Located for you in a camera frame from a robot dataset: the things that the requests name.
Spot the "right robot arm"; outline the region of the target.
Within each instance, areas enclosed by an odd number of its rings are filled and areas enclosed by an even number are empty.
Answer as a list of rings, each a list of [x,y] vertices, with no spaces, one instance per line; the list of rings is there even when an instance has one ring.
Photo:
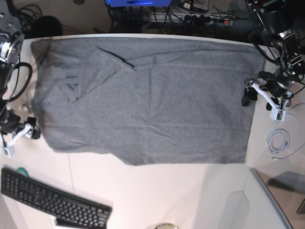
[[[23,135],[28,139],[39,139],[41,136],[36,118],[29,117],[24,123],[21,123],[20,117],[13,110],[7,109],[8,103],[17,100],[25,92],[32,78],[32,66],[20,61],[23,41],[24,35],[19,31],[13,34],[0,31],[0,135],[13,134],[13,140]],[[21,67],[28,69],[28,77],[23,87],[17,94],[15,93],[17,87],[14,87],[10,97],[4,99],[3,96],[7,92],[13,71],[19,70]]]

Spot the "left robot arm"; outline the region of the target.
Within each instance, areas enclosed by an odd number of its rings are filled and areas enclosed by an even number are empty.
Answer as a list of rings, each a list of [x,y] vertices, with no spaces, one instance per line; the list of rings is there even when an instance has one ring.
[[[290,106],[292,98],[297,93],[291,92],[294,83],[304,84],[305,62],[301,57],[300,40],[292,27],[295,18],[285,0],[247,0],[246,9],[267,48],[275,48],[279,57],[269,57],[253,40],[253,33],[249,34],[252,45],[265,57],[267,61],[278,66],[275,73],[260,72],[256,79],[246,81],[242,106],[249,106],[257,100],[258,91],[254,85],[262,83],[259,90],[271,95],[271,102],[280,109]]]

